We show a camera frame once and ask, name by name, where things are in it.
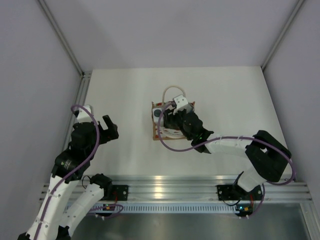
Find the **patterned canvas bag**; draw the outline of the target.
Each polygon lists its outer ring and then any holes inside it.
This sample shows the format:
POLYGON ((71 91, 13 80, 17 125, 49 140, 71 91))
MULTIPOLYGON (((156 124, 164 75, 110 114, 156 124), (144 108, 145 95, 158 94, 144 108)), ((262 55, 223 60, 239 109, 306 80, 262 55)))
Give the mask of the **patterned canvas bag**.
MULTIPOLYGON (((172 88, 180 90, 181 94, 179 94, 179 95, 184 95, 186 97, 186 92, 182 87, 180 87, 178 85, 169 85, 168 87, 166 87, 163 90, 161 102, 152 102, 151 103, 152 131, 153 131, 153 140, 155 140, 155 141, 158 141, 160 139, 162 139, 162 140, 180 140, 180 139, 186 138, 180 129, 169 129, 169 128, 165 128, 164 126, 163 127, 160 126, 160 120, 162 117, 164 117, 165 110, 172 110, 172 109, 174 110, 174 108, 175 108, 175 103, 174 103, 173 99, 169 100, 169 101, 165 101, 167 91, 172 88), (153 117, 152 117, 152 115, 153 115, 152 109, 154 109, 154 108, 162 108, 162 112, 160 114, 159 121, 158 121, 157 125, 155 125, 155 123, 153 122, 153 117)), ((186 110, 186 114, 194 112, 195 111, 195 102, 188 102, 188 109, 185 109, 185 110, 186 110)))

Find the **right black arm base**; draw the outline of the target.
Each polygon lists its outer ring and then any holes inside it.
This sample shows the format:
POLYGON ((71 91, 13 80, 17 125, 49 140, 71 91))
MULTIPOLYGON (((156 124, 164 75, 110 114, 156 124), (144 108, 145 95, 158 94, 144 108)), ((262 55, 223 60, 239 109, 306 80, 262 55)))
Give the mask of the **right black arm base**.
POLYGON ((220 184, 217 185, 216 188, 220 201, 245 200, 252 193, 251 191, 245 191, 236 184, 220 184))

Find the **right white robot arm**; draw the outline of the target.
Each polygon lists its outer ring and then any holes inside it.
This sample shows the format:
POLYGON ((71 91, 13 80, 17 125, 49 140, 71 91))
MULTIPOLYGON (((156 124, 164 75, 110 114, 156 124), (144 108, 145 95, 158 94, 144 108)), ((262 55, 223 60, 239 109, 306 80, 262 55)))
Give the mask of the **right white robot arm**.
POLYGON ((188 141, 189 150, 205 154, 227 154, 249 160, 249 169, 241 172, 223 200, 243 200, 254 188, 264 183, 280 186, 287 166, 292 166, 291 152, 265 130, 253 136, 218 135, 204 128, 203 122, 194 111, 176 110, 167 105, 159 116, 164 126, 175 127, 188 141))

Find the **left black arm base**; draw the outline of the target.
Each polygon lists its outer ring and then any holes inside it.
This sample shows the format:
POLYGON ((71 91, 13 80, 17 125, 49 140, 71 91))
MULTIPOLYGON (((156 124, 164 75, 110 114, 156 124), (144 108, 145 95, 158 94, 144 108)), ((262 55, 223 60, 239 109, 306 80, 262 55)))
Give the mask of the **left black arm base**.
POLYGON ((109 196, 110 201, 114 202, 125 202, 128 200, 129 186, 128 185, 113 185, 111 194, 109 196))

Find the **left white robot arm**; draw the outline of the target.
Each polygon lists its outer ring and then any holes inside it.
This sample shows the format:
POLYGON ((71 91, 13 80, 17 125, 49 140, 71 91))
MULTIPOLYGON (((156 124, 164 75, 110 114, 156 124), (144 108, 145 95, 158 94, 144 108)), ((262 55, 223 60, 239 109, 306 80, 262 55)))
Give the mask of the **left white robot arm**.
POLYGON ((36 219, 18 239, 69 240, 92 207, 98 201, 112 196, 112 179, 102 173, 96 174, 90 178, 80 197, 70 208, 66 208, 98 146, 119 137, 118 127, 110 117, 104 115, 102 118, 107 129, 103 129, 99 122, 94 122, 91 115, 88 118, 77 116, 78 122, 73 125, 67 149, 55 159, 49 187, 36 219))

